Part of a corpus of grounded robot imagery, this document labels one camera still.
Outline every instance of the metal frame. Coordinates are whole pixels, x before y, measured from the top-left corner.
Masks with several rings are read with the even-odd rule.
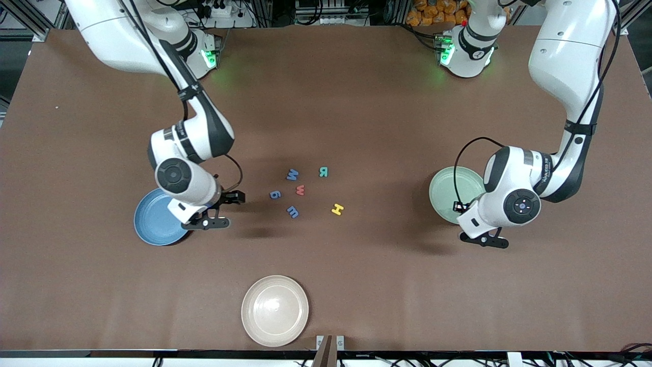
[[[0,40],[31,42],[34,33],[29,29],[0,29]]]
[[[412,8],[412,0],[390,0],[387,1],[386,13],[389,13],[389,23],[405,23],[408,12]]]
[[[652,5],[652,0],[634,0],[620,8],[621,29],[627,34],[627,27]]]
[[[517,25],[520,18],[525,14],[527,8],[527,5],[519,5],[516,7],[516,10],[511,15],[508,25]]]
[[[30,30],[33,42],[45,42],[54,24],[26,0],[0,0],[0,5],[17,21]]]
[[[61,7],[59,7],[59,12],[57,13],[57,17],[54,20],[54,28],[57,29],[72,29],[73,28],[73,21],[72,17],[70,16],[70,13],[68,11],[68,7],[66,6],[66,3],[61,2]]]
[[[259,28],[271,27],[272,26],[272,0],[251,0],[251,6],[258,27]]]
[[[397,360],[397,359],[429,359],[429,360],[473,360],[473,359],[496,359],[509,360],[509,357],[520,357],[521,360],[537,359],[550,362],[565,360],[566,352],[557,351],[522,351],[517,352],[520,356],[506,351],[337,351],[337,357],[342,360]],[[623,357],[625,360],[652,360],[652,351],[633,352],[588,352],[569,351],[573,360],[611,360],[616,357]],[[308,350],[189,350],[189,349],[52,349],[52,350],[0,350],[0,359],[3,358],[164,358],[164,359],[274,359],[274,360],[312,360],[316,357],[316,351]]]
[[[7,99],[5,96],[0,95],[0,106],[9,108],[9,102],[11,102],[10,99]]]

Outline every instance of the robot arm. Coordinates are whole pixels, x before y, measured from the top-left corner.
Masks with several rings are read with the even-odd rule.
[[[580,188],[602,102],[602,90],[594,94],[600,53],[616,9],[610,0],[547,0],[546,8],[529,71],[566,109],[560,149],[549,155],[508,146],[491,156],[484,172],[486,193],[458,217],[466,242],[491,246],[488,242],[499,240],[489,231],[525,225],[539,214],[541,200],[560,202]]]
[[[82,37],[101,62],[122,71],[168,75],[181,100],[196,113],[155,132],[149,141],[149,162],[156,182],[173,198],[168,209],[187,225],[197,213],[224,202],[216,178],[199,164],[229,152],[233,129],[175,47],[154,36],[140,22],[136,9],[120,0],[68,0],[67,5]]]

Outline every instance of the blue plate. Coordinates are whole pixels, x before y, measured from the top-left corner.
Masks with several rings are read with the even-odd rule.
[[[180,240],[188,231],[168,210],[172,198],[161,189],[145,195],[134,214],[134,228],[141,240],[154,246],[166,246]]]

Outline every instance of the light green plate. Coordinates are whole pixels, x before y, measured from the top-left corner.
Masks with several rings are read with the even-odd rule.
[[[457,201],[452,180],[452,169],[452,167],[444,168],[432,178],[430,182],[430,204],[443,219],[457,224],[456,219],[460,214],[452,209],[453,202]],[[485,192],[482,177],[473,170],[458,166],[457,190],[460,192],[463,203],[471,202]]]

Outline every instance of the plate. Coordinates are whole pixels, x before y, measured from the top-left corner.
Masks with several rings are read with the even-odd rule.
[[[154,246],[166,246],[180,240],[188,232],[168,210],[171,200],[160,188],[140,200],[134,214],[134,228],[141,240]]]
[[[280,347],[301,335],[308,322],[308,297],[291,278],[274,275],[255,282],[241,310],[246,333],[265,347]]]
[[[457,166],[457,190],[464,204],[471,202],[484,191],[482,177],[466,167]],[[460,213],[454,212],[453,203],[457,201],[452,180],[452,167],[444,168],[430,181],[430,204],[443,219],[457,224]]]

